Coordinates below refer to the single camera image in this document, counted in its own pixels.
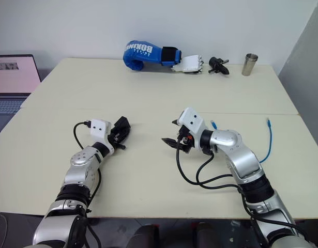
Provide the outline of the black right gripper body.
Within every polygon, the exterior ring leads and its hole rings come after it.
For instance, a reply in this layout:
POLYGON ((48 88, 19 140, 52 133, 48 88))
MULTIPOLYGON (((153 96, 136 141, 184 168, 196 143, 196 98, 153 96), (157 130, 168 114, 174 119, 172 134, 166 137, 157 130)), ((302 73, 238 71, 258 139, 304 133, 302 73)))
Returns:
POLYGON ((190 134, 190 130, 182 125, 177 136, 177 153, 180 151, 189 153, 192 148, 194 148, 194 137, 190 134))

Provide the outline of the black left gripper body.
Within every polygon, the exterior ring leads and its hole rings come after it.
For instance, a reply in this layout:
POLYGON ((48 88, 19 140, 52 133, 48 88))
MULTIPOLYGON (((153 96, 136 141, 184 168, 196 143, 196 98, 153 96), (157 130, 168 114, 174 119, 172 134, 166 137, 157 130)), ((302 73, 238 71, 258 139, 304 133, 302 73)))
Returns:
POLYGON ((111 129, 111 132, 108 135, 108 141, 113 146, 114 149, 118 149, 116 148, 116 146, 118 144, 121 144, 121 141, 119 140, 119 131, 120 131, 120 128, 114 127, 113 129, 111 129))

